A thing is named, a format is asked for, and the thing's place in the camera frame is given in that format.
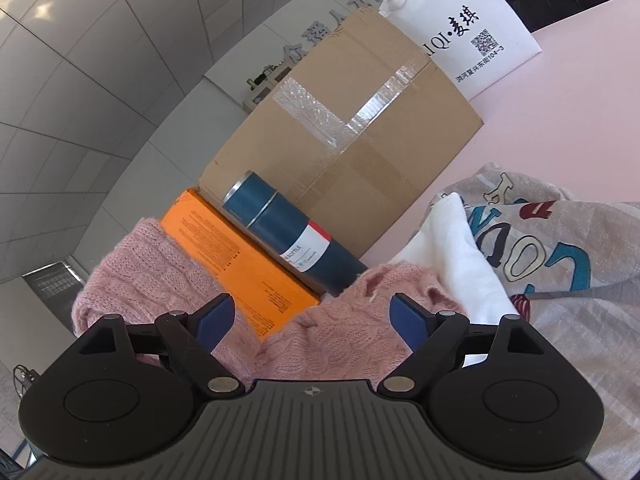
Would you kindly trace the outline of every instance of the qr code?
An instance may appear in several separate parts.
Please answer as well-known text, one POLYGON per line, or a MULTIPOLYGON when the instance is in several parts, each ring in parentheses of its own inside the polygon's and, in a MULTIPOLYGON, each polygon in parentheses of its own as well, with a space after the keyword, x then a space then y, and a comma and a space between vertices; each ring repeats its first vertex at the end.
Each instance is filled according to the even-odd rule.
POLYGON ((471 44, 476 47, 483 56, 486 56, 486 54, 499 46, 498 42, 494 40, 494 37, 489 34, 489 31, 486 29, 473 38, 471 44))

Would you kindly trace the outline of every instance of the shopping bag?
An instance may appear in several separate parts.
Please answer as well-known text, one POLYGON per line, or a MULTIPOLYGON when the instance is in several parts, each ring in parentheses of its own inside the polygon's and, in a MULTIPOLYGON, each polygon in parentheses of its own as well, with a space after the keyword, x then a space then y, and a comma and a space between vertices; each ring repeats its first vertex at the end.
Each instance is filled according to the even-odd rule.
POLYGON ((387 0, 380 14, 471 99, 540 52, 505 0, 387 0))

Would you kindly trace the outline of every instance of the pink table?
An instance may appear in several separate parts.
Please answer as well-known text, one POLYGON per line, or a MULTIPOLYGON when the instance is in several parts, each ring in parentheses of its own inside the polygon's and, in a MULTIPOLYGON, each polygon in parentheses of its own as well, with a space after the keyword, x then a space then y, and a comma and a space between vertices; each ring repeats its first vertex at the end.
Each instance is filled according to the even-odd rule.
POLYGON ((362 261, 388 261, 437 191, 488 162, 581 200, 640 202, 639 10, 611 0, 535 32, 542 53, 471 100, 484 126, 362 261))

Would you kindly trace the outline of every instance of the pink sweater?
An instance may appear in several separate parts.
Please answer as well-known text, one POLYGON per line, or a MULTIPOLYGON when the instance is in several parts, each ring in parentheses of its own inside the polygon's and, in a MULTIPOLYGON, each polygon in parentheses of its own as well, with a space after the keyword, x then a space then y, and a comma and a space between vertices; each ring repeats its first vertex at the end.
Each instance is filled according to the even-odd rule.
MULTIPOLYGON (((170 310, 195 312, 220 284, 151 219, 143 219, 94 270, 74 303, 77 335, 104 314, 152 323, 170 310)), ((311 307, 260 343, 244 315, 213 355, 245 384, 276 380, 370 379, 376 387, 410 350, 389 323, 393 294, 430 312, 462 308, 427 269, 400 263, 363 273, 338 298, 311 307)))

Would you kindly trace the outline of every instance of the crosshair logo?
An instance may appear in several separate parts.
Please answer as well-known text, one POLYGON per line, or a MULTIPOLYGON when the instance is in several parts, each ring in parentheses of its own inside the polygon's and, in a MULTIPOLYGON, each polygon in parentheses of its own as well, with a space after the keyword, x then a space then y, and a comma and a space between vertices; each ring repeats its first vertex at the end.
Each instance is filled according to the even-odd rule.
POLYGON ((317 386, 309 386, 308 388, 305 388, 302 391, 305 392, 309 397, 314 397, 322 393, 322 390, 317 386))

